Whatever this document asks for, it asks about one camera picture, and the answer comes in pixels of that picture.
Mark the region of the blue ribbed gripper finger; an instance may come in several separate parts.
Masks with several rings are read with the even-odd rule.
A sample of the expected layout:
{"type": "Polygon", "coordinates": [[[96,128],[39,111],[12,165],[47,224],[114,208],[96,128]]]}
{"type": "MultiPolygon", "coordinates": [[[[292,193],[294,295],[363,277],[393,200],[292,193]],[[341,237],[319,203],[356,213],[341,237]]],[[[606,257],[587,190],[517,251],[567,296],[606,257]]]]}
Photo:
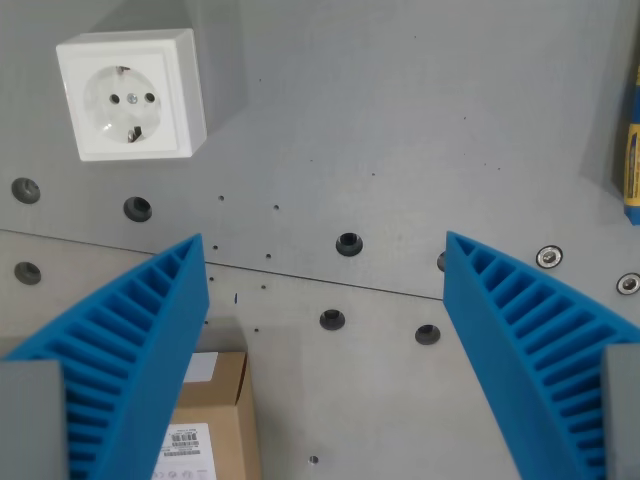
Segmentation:
{"type": "Polygon", "coordinates": [[[85,297],[7,355],[61,368],[70,478],[151,478],[208,309],[196,234],[85,297]]]}
{"type": "Polygon", "coordinates": [[[443,303],[520,477],[605,478],[603,353],[638,342],[638,327],[453,231],[443,303]]]}

